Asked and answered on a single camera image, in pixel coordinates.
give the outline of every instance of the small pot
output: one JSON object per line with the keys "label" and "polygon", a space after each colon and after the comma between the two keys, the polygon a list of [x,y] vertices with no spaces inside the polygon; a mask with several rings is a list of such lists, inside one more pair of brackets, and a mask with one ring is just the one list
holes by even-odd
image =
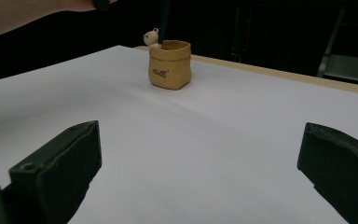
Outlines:
{"label": "small pot", "polygon": [[191,79],[191,45],[179,40],[164,40],[161,49],[149,51],[149,79],[158,87],[179,90]]}

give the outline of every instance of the small bear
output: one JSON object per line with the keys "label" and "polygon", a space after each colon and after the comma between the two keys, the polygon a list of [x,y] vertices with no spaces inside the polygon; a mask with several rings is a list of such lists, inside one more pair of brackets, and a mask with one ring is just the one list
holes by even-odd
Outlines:
{"label": "small bear", "polygon": [[144,34],[144,42],[150,49],[161,49],[161,45],[158,43],[158,28],[154,28],[152,31]]}

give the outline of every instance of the skin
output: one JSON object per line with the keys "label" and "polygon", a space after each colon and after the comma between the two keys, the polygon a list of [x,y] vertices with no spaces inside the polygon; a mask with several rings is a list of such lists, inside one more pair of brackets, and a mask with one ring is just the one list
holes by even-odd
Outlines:
{"label": "skin", "polygon": [[0,0],[0,35],[56,12],[93,9],[92,0]]}

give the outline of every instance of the white table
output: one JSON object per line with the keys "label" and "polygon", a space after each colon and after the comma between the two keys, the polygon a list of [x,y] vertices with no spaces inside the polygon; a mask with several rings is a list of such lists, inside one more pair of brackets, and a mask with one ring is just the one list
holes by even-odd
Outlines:
{"label": "white table", "polygon": [[358,93],[193,60],[179,91],[121,46],[0,80],[0,186],[66,128],[103,167],[70,223],[346,223],[296,168],[306,122],[358,139]]}

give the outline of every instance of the ceramic pot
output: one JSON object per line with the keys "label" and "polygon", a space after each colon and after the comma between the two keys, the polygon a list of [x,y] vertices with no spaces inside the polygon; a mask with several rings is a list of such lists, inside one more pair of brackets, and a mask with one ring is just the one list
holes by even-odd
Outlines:
{"label": "ceramic pot", "polygon": [[164,40],[161,49],[149,51],[149,79],[158,87],[179,90],[191,79],[191,45],[179,40]]}

